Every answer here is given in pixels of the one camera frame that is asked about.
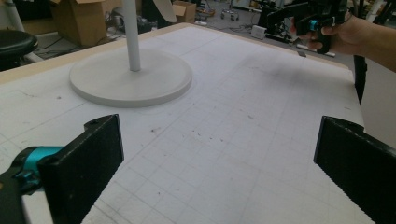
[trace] white round base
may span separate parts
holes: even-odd
[[[129,70],[127,48],[93,55],[70,71],[73,90],[86,100],[115,107],[159,105],[186,92],[190,66],[171,54],[140,50],[141,70]]]

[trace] white stand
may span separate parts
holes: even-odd
[[[171,54],[140,50],[135,0],[124,0],[123,7],[128,50],[76,63],[70,71],[72,88],[84,99],[115,107],[159,105],[176,99],[189,89],[192,70]]]

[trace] equipment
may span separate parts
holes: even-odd
[[[323,117],[314,162],[375,223],[396,223],[396,149],[360,125]]]
[[[267,30],[266,28],[254,25],[251,28],[251,36],[258,38],[258,39],[264,39],[266,30]]]
[[[235,20],[239,21],[239,13],[233,10],[233,0],[231,0],[228,8],[224,8],[221,11],[221,15],[220,15],[221,19],[224,19],[225,14],[230,14],[231,21],[235,21]]]
[[[26,224],[22,195],[44,187],[54,224],[78,224],[123,161],[118,115],[94,119],[65,147],[28,147],[0,175],[0,223]]]
[[[269,13],[267,23],[273,27],[287,17],[294,17],[297,35],[305,35],[310,31],[318,31],[318,42],[323,44],[317,53],[329,51],[330,37],[323,35],[320,29],[323,26],[334,26],[345,21],[347,0],[308,0],[300,4],[290,5]]]
[[[111,11],[107,26],[114,26],[125,33],[124,12],[122,7],[115,7]],[[148,21],[141,16],[137,17],[137,32],[139,34],[150,32],[152,29],[157,29],[157,26],[156,21]]]
[[[206,1],[206,3],[197,3],[197,16],[200,21],[207,21],[208,17],[213,17],[216,13],[216,10],[211,8],[209,3]]]

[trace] human hand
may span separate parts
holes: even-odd
[[[332,36],[330,50],[344,54],[361,54],[362,46],[371,40],[373,35],[369,26],[371,26],[370,22],[351,16],[343,24],[322,27],[321,32]],[[295,32],[296,28],[292,26],[290,31]],[[306,46],[309,49],[322,48],[322,44],[318,42],[317,32],[309,32],[299,37],[308,40]]]

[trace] cardboard box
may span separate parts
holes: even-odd
[[[195,22],[196,4],[182,1],[175,1],[173,9],[177,17],[177,23],[180,22]]]
[[[106,39],[102,2],[105,0],[51,0],[51,13],[60,36],[82,47]]]
[[[55,21],[53,19],[23,21],[22,25],[25,32],[31,35],[43,35],[57,31]]]

